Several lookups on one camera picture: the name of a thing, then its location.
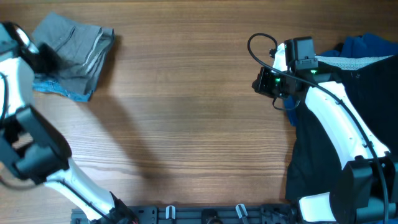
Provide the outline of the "grey shorts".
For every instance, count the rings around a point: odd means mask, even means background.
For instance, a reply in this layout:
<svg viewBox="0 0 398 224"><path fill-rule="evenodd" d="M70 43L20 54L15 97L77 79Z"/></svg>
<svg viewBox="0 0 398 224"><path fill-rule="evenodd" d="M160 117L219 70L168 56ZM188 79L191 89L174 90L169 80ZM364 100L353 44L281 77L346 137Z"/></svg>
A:
<svg viewBox="0 0 398 224"><path fill-rule="evenodd" d="M37 73L35 77L53 78L64 89L79 94L96 90L104 61L115 41L113 28L82 24L51 12L32 36L36 44L48 44L62 59L59 70Z"/></svg>

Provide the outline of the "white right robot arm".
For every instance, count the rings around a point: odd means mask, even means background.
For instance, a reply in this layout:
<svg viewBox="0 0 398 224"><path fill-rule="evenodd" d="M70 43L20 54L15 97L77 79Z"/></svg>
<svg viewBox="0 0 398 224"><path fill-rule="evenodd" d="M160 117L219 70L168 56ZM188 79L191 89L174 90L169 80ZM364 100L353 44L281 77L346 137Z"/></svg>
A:
<svg viewBox="0 0 398 224"><path fill-rule="evenodd" d="M333 58L314 54L311 40L304 54L289 57L290 40L270 51L273 65L263 65L253 88L273 99L297 96L323 126L338 155L342 174L330 191L300 197L291 218L301 223L372 223L397 218L397 159L368 128L349 100L334 65L359 70L380 57ZM321 68L320 63L328 67Z"/></svg>

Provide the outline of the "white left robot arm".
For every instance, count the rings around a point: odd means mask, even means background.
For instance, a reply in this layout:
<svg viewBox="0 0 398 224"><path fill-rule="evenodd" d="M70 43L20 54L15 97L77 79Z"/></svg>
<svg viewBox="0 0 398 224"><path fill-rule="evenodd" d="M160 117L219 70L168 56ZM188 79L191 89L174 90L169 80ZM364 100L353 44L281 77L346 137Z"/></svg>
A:
<svg viewBox="0 0 398 224"><path fill-rule="evenodd" d="M35 45L14 22L1 23L1 162L14 177L61 193L90 223L139 223L122 200L76 165L67 140L34 108L35 74L60 66L48 45Z"/></svg>

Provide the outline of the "folded blue denim jeans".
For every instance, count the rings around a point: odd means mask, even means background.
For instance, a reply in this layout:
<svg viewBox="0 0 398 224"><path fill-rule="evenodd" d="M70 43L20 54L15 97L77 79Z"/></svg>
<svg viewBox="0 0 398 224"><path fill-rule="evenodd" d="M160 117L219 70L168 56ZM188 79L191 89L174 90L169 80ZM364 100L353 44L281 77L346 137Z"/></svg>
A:
<svg viewBox="0 0 398 224"><path fill-rule="evenodd" d="M45 77L35 77L33 82L33 89L42 93L55 93L65 96L73 101L83 103L89 102L92 94L94 93L93 90L89 91L86 94L75 93L73 91L64 89L64 87L62 87L57 80Z"/></svg>

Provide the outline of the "black garment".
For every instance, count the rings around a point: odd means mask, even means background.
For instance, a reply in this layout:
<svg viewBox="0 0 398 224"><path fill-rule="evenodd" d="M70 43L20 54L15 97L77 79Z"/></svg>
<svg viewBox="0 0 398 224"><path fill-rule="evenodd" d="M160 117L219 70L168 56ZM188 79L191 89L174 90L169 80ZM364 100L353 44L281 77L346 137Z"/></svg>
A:
<svg viewBox="0 0 398 224"><path fill-rule="evenodd" d="M389 151L397 155L397 127L380 136L372 132L356 111L339 76L339 68L319 61L319 72L325 70L338 76L337 81L321 83L338 99L343 100L358 119L365 136L373 143L376 154ZM297 125L292 160L287 171L287 200L330 192L341 177L348 161L361 155L371 158L364 136L341 105L318 88L309 88L307 97L296 109Z"/></svg>

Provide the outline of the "dark navy blue garment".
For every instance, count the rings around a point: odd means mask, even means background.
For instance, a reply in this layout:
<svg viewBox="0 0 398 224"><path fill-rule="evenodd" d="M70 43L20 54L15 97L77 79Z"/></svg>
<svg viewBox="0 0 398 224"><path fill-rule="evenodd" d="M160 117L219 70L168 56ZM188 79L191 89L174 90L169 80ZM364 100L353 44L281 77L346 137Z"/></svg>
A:
<svg viewBox="0 0 398 224"><path fill-rule="evenodd" d="M347 37L316 55L339 68L349 100L372 132L397 127L397 44L374 34Z"/></svg>

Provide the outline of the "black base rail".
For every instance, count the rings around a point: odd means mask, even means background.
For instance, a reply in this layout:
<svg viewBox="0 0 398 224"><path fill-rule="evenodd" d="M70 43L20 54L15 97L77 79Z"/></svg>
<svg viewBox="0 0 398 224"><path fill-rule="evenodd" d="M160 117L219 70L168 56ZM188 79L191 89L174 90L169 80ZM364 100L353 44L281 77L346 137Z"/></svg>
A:
<svg viewBox="0 0 398 224"><path fill-rule="evenodd" d="M156 206L135 206L129 207L138 217L141 223L146 224L195 224L205 223L211 214L215 214L216 218L223 223L255 223L255 224L272 224L272 223L293 223L294 219L290 218L290 206L287 204L264 204L261 206L246 206L245 213L240 215L238 207L173 207L172 214L168 214L166 207Z"/></svg>

